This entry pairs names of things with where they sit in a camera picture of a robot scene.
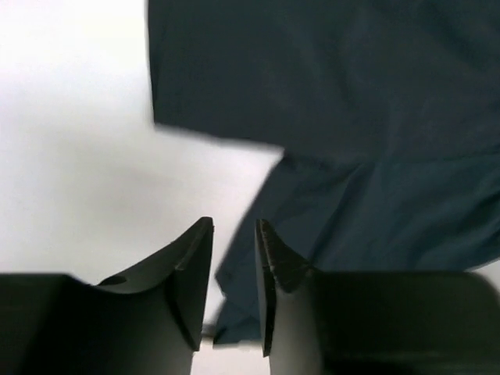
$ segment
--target fabric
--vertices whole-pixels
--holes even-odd
[[[371,161],[498,151],[497,0],[149,0],[155,121]]]
[[[217,280],[259,336],[254,222],[325,270],[500,256],[500,2],[149,0],[158,126],[285,147]]]
[[[500,155],[351,165],[286,156],[217,274],[227,298],[218,344],[259,337],[253,237],[263,217],[321,270],[467,270],[500,256]]]

